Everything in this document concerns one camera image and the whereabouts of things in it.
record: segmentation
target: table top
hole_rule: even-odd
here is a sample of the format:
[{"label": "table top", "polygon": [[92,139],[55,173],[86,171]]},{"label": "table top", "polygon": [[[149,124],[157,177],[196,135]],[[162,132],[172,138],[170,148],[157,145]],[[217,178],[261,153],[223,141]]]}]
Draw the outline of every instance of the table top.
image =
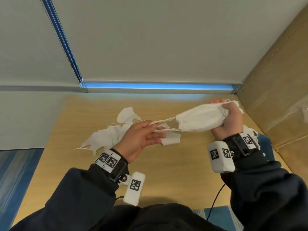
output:
[{"label": "table top", "polygon": [[[194,94],[80,94],[64,102],[48,144],[37,165],[29,188],[19,208],[14,224],[44,207],[64,174],[72,167],[88,169],[98,157],[89,150],[74,150],[94,131],[116,123],[119,112],[133,107],[142,120],[163,120],[174,117],[212,99],[238,100],[236,95]],[[244,113],[244,124],[262,131]],[[212,171],[207,146],[214,141],[210,131],[181,132],[179,144],[153,145],[144,149],[140,157],[129,165],[146,175],[139,205],[177,202],[191,209],[212,206],[223,185],[220,175]],[[117,196],[124,195],[121,185]],[[215,206],[229,205],[230,189],[225,187]]]}]

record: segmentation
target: black sleeve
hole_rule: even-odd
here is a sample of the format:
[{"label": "black sleeve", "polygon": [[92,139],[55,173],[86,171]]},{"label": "black sleeve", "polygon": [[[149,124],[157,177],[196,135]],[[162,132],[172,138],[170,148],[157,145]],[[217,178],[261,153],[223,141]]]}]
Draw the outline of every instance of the black sleeve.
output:
[{"label": "black sleeve", "polygon": [[118,185],[95,164],[70,169],[45,207],[18,222],[11,231],[88,231],[115,203]]},{"label": "black sleeve", "polygon": [[308,230],[308,192],[299,176],[267,161],[261,151],[234,164],[237,171],[221,178],[246,230]]}]

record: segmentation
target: person's left hand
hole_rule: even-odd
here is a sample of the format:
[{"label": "person's left hand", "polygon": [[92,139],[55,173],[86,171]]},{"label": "person's left hand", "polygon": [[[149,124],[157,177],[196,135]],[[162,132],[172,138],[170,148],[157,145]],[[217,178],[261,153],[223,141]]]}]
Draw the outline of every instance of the person's left hand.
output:
[{"label": "person's left hand", "polygon": [[114,147],[127,161],[132,163],[141,153],[141,151],[149,145],[161,143],[161,138],[165,138],[166,134],[153,132],[160,124],[152,124],[151,120],[139,122],[132,125],[124,134],[121,141]]}]

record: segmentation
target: dark sweatshirt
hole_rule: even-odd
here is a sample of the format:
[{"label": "dark sweatshirt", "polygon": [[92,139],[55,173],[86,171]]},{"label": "dark sweatshirt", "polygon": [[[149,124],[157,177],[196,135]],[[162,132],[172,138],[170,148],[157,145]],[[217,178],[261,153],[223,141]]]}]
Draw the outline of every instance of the dark sweatshirt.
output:
[{"label": "dark sweatshirt", "polygon": [[[234,163],[237,171],[221,178],[245,230],[308,230],[308,193],[299,176],[267,161],[261,151]],[[114,206],[117,188],[97,165],[72,168],[45,207],[11,231],[222,230],[180,204]]]}]

